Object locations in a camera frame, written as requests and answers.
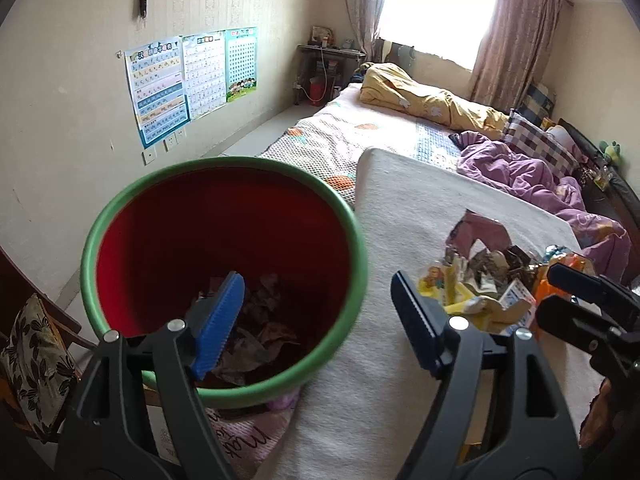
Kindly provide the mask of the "orange snack bag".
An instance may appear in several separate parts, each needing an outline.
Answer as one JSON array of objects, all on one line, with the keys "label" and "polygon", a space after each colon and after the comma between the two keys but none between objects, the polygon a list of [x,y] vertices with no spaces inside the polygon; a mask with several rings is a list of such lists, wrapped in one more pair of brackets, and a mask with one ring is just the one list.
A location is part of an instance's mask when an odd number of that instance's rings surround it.
[{"label": "orange snack bag", "polygon": [[547,298],[558,296],[579,304],[575,299],[575,278],[581,275],[595,276],[591,261],[577,252],[559,252],[533,267],[533,285],[530,292],[534,306],[539,307]]}]

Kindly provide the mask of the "purple blanket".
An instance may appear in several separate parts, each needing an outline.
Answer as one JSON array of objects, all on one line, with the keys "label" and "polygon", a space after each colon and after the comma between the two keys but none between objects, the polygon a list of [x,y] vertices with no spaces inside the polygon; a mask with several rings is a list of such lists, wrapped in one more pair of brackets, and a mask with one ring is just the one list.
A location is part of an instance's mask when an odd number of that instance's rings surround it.
[{"label": "purple blanket", "polygon": [[455,132],[449,139],[461,150],[459,174],[564,220],[594,270],[617,283],[623,281],[631,251],[628,232],[620,222],[589,212],[574,178],[558,179],[543,160],[518,154],[479,132]]}]

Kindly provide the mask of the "red bin with green rim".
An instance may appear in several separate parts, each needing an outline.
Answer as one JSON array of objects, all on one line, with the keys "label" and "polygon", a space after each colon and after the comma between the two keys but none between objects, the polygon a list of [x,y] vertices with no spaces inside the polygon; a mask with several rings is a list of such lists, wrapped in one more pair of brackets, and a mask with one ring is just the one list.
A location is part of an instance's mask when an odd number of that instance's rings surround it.
[{"label": "red bin with green rim", "polygon": [[147,174],[96,217],[80,265],[97,334],[152,334],[189,310],[214,278],[275,276],[302,357],[253,385],[198,393],[210,408],[248,408],[313,380],[346,341],[367,289],[361,226],[326,182],[258,157],[180,162]]}]

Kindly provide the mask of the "white blue milk carton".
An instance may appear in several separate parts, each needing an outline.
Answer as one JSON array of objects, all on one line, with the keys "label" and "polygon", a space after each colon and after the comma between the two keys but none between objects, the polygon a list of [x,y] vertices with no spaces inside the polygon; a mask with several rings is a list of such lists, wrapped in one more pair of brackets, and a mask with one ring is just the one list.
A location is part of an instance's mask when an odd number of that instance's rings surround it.
[{"label": "white blue milk carton", "polygon": [[514,278],[506,288],[499,304],[502,312],[497,324],[501,335],[511,335],[518,328],[532,326],[537,309],[536,299],[518,278]]}]

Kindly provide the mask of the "purple pink snack bag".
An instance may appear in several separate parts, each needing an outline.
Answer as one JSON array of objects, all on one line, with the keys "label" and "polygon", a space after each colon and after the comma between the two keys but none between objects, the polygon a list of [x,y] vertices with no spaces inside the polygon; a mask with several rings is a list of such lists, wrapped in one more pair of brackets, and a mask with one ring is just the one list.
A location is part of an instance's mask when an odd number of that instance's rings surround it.
[{"label": "purple pink snack bag", "polygon": [[512,246],[511,237],[500,222],[467,209],[449,232],[445,245],[469,259],[476,242],[481,242],[490,252],[503,252]]}]

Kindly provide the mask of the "floral cushion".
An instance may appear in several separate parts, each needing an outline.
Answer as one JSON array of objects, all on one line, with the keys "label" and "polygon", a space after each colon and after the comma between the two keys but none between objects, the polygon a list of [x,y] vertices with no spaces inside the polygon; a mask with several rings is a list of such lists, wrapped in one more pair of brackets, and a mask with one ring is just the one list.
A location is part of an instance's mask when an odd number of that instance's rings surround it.
[{"label": "floral cushion", "polygon": [[30,429],[42,442],[58,433],[80,374],[37,295],[15,318],[1,363]]}]

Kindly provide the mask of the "green plush toy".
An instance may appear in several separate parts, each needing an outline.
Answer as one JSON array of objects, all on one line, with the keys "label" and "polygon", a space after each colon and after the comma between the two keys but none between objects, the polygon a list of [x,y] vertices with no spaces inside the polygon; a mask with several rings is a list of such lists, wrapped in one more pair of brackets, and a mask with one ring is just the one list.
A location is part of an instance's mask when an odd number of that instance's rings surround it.
[{"label": "green plush toy", "polygon": [[622,164],[620,144],[618,144],[616,141],[612,141],[611,143],[601,141],[599,143],[599,150],[608,165],[618,168]]}]

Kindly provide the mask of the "patterned bed sheet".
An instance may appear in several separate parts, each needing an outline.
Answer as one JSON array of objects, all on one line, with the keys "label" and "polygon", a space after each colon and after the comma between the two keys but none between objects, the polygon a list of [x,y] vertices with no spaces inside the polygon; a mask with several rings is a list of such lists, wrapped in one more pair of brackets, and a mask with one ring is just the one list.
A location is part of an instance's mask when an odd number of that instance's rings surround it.
[{"label": "patterned bed sheet", "polygon": [[259,156],[309,172],[353,205],[358,160],[365,150],[380,148],[454,171],[460,150],[449,135],[429,120],[361,103],[360,85],[350,84],[316,114],[287,128]]}]

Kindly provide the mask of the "plaid pillow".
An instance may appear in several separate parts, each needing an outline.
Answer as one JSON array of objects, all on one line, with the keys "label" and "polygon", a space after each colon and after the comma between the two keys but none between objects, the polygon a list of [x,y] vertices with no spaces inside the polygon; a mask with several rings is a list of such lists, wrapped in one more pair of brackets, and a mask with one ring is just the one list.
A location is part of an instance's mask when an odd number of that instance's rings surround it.
[{"label": "plaid pillow", "polygon": [[570,176],[578,167],[569,150],[515,110],[511,110],[504,126],[503,142],[518,154],[545,162],[558,179]]}]

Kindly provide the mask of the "blue checked pillow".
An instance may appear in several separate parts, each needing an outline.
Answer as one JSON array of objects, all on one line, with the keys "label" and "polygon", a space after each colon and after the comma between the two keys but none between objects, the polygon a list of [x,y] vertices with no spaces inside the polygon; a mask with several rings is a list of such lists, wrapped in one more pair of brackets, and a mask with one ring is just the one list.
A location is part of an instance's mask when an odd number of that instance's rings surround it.
[{"label": "blue checked pillow", "polygon": [[554,109],[554,93],[544,84],[532,82],[515,111],[532,124],[540,127],[550,118]]}]

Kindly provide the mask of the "yellow quilt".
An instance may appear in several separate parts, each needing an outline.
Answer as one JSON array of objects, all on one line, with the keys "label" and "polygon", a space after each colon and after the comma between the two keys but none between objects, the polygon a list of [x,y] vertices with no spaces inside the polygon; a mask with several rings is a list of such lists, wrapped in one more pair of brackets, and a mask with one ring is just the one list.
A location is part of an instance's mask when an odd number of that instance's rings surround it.
[{"label": "yellow quilt", "polygon": [[454,131],[483,133],[500,140],[508,116],[449,90],[420,84],[393,63],[372,64],[363,77],[360,101],[424,118]]}]

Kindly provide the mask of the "blue learning chart poster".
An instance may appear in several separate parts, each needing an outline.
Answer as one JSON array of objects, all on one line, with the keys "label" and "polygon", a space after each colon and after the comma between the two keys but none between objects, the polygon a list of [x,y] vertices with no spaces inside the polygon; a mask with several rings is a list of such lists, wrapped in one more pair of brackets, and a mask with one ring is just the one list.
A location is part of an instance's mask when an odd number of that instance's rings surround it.
[{"label": "blue learning chart poster", "polygon": [[150,148],[190,122],[182,37],[125,51],[124,60],[140,140]]}]

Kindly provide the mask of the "dark side table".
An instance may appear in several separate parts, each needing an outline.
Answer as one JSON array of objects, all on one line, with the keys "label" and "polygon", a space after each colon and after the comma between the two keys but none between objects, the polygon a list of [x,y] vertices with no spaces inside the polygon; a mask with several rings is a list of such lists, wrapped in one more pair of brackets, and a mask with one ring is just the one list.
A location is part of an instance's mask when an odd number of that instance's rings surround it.
[{"label": "dark side table", "polygon": [[306,44],[297,47],[299,66],[293,84],[294,103],[322,106],[332,101],[366,60],[352,40],[337,44],[329,27],[311,27]]}]

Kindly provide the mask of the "white learning chart poster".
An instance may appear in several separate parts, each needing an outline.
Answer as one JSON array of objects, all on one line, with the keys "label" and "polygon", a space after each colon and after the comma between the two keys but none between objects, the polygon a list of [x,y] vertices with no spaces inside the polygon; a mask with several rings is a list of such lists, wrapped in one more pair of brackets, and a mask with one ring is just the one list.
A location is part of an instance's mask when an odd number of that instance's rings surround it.
[{"label": "white learning chart poster", "polygon": [[224,33],[183,36],[182,53],[186,102],[195,120],[227,102]]}]

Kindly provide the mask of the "pink window curtain right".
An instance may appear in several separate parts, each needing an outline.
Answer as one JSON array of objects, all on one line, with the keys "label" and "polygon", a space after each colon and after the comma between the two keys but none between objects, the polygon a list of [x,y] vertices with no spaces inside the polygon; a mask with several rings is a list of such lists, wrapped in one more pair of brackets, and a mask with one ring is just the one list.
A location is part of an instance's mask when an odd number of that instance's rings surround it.
[{"label": "pink window curtain right", "polygon": [[472,69],[471,100],[508,112],[549,62],[568,0],[497,0]]}]

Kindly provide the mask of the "green number chart poster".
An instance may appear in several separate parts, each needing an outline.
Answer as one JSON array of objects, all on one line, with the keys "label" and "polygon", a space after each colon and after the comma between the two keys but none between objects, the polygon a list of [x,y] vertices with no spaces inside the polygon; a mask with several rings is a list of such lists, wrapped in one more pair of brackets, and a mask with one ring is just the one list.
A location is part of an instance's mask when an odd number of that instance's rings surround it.
[{"label": "green number chart poster", "polygon": [[257,88],[257,28],[224,32],[226,42],[226,100],[232,102]]}]

